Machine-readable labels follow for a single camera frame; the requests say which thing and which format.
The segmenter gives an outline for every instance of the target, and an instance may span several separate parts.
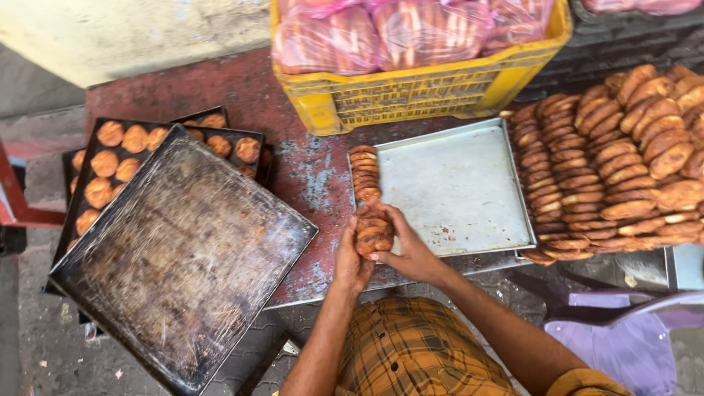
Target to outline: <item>person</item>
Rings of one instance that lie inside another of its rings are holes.
[[[384,210],[401,255],[375,252],[370,258],[445,293],[531,395],[632,396],[436,258],[397,208],[384,205]],[[387,297],[357,309],[374,263],[357,255],[355,229],[352,217],[342,232],[334,277],[313,332],[280,396],[520,395],[442,303]]]

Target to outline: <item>hand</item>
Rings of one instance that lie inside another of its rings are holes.
[[[374,252],[370,254],[372,260],[390,265],[401,275],[411,280],[431,285],[438,285],[454,272],[452,268],[432,254],[428,246],[408,225],[406,218],[398,208],[384,204],[384,210],[391,218],[398,239],[401,241],[401,255],[396,256],[391,252]]]
[[[374,273],[374,262],[364,259],[354,247],[357,217],[348,219],[340,236],[340,245],[335,251],[335,275],[333,285],[340,285],[351,292],[360,294]]]

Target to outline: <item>yellow wall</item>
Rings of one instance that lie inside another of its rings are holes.
[[[0,42],[79,87],[269,44],[268,0],[1,0]]]

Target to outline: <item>man's left hand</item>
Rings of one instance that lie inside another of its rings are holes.
[[[354,247],[357,217],[350,217],[340,236],[340,245],[335,251],[335,275],[332,284],[344,287],[356,294],[364,291],[374,273],[374,262],[364,259]]]

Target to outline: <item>plastic crate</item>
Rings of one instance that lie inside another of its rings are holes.
[[[571,4],[572,38],[516,101],[583,92],[643,63],[661,72],[681,63],[704,73],[704,6],[679,16],[652,16],[642,11],[595,15],[584,9],[582,0]]]
[[[271,2],[272,38],[279,23]],[[567,0],[556,0],[548,39],[486,58],[345,77],[333,73],[274,74],[311,134],[337,135],[362,125],[437,116],[496,115],[570,39]]]

